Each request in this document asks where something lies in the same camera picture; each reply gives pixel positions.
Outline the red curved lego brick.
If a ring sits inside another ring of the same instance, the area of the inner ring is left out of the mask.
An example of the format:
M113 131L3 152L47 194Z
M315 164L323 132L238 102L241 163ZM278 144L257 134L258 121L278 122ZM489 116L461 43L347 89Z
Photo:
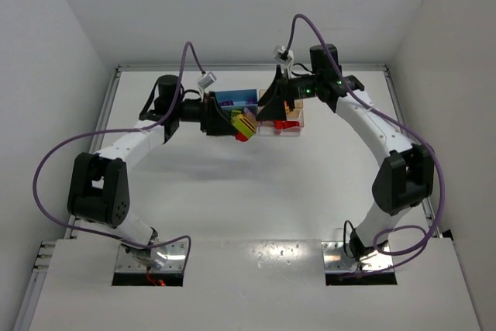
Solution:
M299 128L300 127L300 122L299 121L293 121L293 120L275 120L274 121L274 129L276 131L282 132L287 129L291 128Z

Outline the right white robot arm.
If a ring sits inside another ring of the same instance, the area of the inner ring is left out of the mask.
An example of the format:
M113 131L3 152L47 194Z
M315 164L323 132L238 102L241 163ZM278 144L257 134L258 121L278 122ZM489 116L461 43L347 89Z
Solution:
M295 109L297 100L316 97L367 145L379 166L372 184L374 203L345 247L348 257L359 260L375 247L383 247L402 217L432 194L434 162L426 146L414 143L373 113L373 102L358 78L340 76L341 66L329 61L337 56L334 45L313 46L309 52L310 73L294 78L293 53L276 47L274 58L279 64L272 83L259 98L257 121L282 121Z

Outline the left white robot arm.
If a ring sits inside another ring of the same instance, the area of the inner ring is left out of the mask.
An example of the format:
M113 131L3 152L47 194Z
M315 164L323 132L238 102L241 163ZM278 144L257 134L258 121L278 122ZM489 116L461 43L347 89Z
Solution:
M129 172L149 152L164 145L180 122L220 122L219 105L206 88L216 80L204 73L197 80L201 97L184 98L185 90L175 75L160 76L154 84L139 120L131 132L94 153L80 153L72 171L67 209L71 215L103 228L124 245L149 250L157 232L130 211Z

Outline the striped burger lego stack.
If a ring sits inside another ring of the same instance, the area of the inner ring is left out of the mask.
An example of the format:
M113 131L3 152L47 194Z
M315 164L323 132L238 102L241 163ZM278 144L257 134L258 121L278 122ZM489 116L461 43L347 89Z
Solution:
M231 117L232 126L239 132L253 132L253 135L257 131L257 126L253 124L245 114L242 114L239 110L232 111Z

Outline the purple flower lego brick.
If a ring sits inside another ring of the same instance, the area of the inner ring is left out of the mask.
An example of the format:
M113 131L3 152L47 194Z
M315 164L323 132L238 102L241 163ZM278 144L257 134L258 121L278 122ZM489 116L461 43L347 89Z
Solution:
M219 102L219 106L222 108L229 108L234 106L234 102L232 100L225 100Z

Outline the red green striped lego stack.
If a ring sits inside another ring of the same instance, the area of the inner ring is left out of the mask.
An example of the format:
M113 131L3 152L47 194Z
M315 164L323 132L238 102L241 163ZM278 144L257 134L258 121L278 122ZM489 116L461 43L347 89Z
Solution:
M246 142L246 141L250 140L252 137L253 137L253 132L242 133L239 131L235 135L235 139L240 141L240 142Z

